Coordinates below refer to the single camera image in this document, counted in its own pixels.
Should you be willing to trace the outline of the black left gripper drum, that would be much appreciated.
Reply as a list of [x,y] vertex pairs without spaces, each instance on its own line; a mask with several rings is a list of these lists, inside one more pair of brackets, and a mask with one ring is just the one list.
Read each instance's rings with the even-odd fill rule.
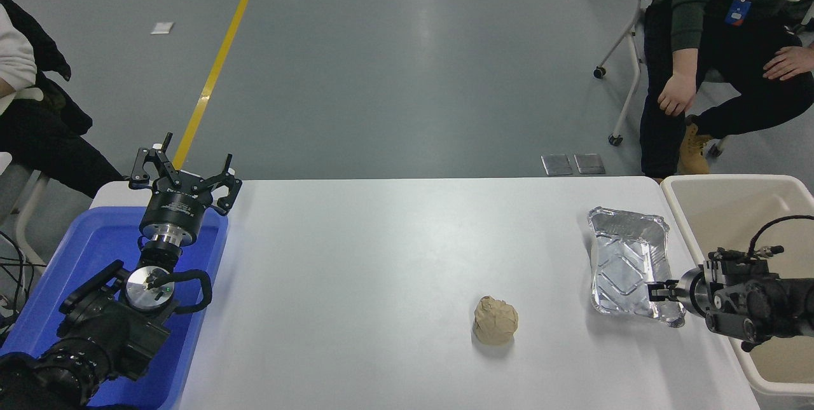
[[197,236],[204,214],[212,205],[212,187],[192,185],[175,188],[171,182],[151,185],[151,198],[140,221],[143,236],[153,236],[163,226],[179,228],[181,236]]

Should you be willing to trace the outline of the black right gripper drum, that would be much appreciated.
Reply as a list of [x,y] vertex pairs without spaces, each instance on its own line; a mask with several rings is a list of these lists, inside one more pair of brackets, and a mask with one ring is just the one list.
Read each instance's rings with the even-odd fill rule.
[[675,284],[675,297],[677,302],[680,303],[693,315],[700,317],[700,309],[697,308],[694,296],[694,289],[697,285],[697,279],[700,277],[700,269],[690,269],[677,280]]

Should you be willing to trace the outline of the person's right hand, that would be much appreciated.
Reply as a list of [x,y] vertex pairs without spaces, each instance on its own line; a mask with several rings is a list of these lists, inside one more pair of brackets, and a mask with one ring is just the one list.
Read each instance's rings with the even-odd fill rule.
[[696,92],[694,75],[674,73],[659,95],[659,108],[666,116],[677,117],[691,108]]

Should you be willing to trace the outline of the person's left hand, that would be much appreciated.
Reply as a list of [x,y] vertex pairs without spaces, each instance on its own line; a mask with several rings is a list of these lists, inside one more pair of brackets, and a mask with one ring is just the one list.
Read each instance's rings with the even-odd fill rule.
[[813,71],[813,45],[780,48],[764,65],[765,79],[785,81]]

